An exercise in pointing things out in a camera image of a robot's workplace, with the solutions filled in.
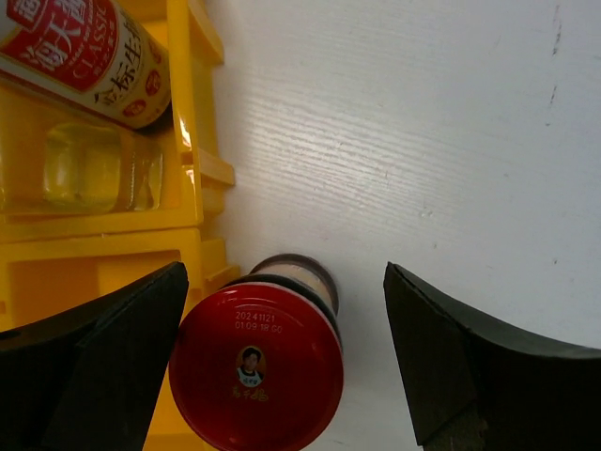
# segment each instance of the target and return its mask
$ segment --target bottle label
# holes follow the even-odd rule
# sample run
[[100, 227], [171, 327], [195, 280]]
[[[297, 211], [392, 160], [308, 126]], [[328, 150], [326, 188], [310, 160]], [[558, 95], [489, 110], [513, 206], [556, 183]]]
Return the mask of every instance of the bottle label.
[[171, 100], [166, 51], [115, 1], [8, 0], [5, 13], [9, 74], [133, 128]]

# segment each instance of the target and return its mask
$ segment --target jar lid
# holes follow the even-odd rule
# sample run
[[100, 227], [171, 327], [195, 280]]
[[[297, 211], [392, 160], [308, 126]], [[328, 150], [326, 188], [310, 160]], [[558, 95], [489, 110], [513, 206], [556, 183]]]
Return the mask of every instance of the jar lid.
[[293, 290], [242, 283], [181, 323], [169, 365], [190, 427], [223, 451], [298, 451], [333, 418], [343, 390], [340, 343]]

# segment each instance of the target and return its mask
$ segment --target small transparent bottle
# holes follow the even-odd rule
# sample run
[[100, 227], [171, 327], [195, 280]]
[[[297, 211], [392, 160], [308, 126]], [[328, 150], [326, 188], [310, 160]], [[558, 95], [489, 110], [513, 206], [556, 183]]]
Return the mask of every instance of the small transparent bottle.
[[161, 189], [151, 139], [0, 84], [0, 213], [153, 210]]

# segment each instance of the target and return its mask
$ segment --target yellow crate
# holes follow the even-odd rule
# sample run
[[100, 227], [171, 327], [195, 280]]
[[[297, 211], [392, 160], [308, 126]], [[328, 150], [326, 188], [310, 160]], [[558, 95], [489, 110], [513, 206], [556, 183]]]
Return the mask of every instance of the yellow crate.
[[[239, 276], [208, 224], [234, 183], [217, 151], [211, 69], [223, 62], [221, 41], [201, 0], [120, 3], [169, 50], [174, 126], [150, 135], [164, 152], [161, 205], [88, 216], [0, 215], [0, 332], [96, 299], [173, 260], [185, 263], [190, 278], [184, 314]], [[172, 449], [212, 448], [185, 424], [165, 378], [145, 450]]]

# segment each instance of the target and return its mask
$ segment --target tabletop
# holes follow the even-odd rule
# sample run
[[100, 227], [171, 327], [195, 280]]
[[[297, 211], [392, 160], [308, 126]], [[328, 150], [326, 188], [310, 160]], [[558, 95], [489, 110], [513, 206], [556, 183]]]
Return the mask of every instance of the tabletop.
[[601, 8], [593, 0], [209, 0], [219, 227], [244, 271], [317, 258], [346, 388], [309, 447], [418, 449], [382, 280], [399, 263], [529, 331], [601, 347]]

